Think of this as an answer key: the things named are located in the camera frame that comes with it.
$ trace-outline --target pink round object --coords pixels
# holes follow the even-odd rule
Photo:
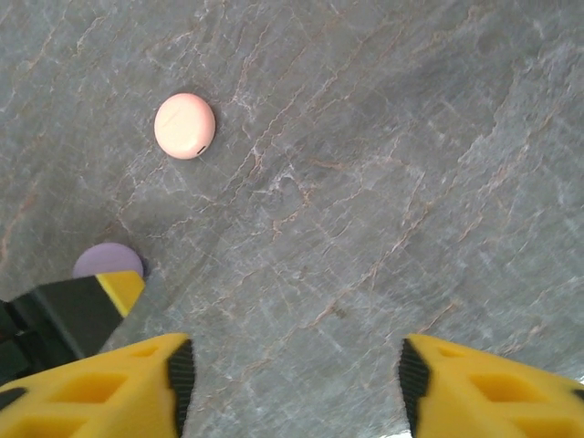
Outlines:
[[[159,108],[154,135],[163,151],[173,158],[190,160],[201,155],[215,134],[211,107],[194,94],[176,94]]]

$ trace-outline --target yellow plastic part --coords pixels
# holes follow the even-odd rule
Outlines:
[[[140,275],[135,271],[123,271],[95,277],[119,313],[126,318],[144,289]]]
[[[423,335],[408,340],[430,368],[416,438],[582,438],[576,381]]]
[[[27,393],[0,411],[0,438],[177,438],[170,334],[11,381]]]

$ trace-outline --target black rubber pad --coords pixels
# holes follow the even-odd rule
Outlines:
[[[9,404],[14,403],[25,394],[25,388],[13,388],[11,390],[0,392],[0,411],[2,411]]]
[[[186,340],[170,358],[168,358],[168,380],[176,395],[174,423],[178,436],[183,436],[184,423],[191,403],[195,380],[193,343]]]
[[[415,438],[420,420],[419,402],[428,391],[430,368],[408,339],[403,340],[398,374],[406,415],[412,437]]]

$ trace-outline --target small black mark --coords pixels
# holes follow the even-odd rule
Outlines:
[[[574,390],[574,395],[584,402],[584,390]]]
[[[337,305],[333,305],[333,307],[330,310],[332,313],[334,313],[337,317],[339,317],[340,319],[344,319],[348,316],[347,311],[338,307]]]

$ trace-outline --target purple round object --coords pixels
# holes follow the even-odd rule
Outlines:
[[[136,271],[144,277],[144,266],[134,251],[121,244],[99,244],[92,246],[77,260],[73,278],[120,271]]]

